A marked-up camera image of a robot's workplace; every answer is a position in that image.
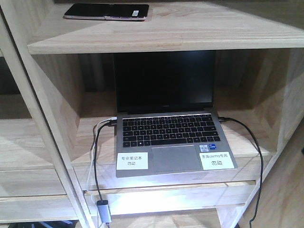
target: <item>smartphone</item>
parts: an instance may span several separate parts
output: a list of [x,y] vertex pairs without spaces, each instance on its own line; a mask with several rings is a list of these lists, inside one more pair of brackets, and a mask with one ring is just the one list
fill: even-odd
[[64,14],[66,19],[86,20],[145,20],[147,4],[90,4],[75,3]]

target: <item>laptop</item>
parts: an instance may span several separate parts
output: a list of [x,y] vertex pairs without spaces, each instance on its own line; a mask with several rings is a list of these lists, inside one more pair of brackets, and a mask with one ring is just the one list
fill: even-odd
[[114,54],[118,178],[237,168],[214,72],[214,50]]

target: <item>laptop screen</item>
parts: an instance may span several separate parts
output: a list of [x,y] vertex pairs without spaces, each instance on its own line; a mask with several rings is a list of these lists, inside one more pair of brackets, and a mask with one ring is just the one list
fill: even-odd
[[117,111],[212,107],[215,51],[115,53]]

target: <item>touchpad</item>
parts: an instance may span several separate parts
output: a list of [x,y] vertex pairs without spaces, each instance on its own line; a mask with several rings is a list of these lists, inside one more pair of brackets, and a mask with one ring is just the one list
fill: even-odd
[[193,145],[152,148],[152,153],[156,172],[200,170],[199,157]]

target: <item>white label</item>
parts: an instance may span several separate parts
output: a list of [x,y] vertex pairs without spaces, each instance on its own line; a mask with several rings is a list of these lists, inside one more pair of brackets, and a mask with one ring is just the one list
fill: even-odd
[[199,145],[201,152],[209,152],[208,145]]
[[199,153],[203,170],[233,169],[229,152]]
[[139,10],[134,10],[132,16],[133,17],[137,17],[139,13]]
[[148,153],[118,153],[117,170],[147,170]]

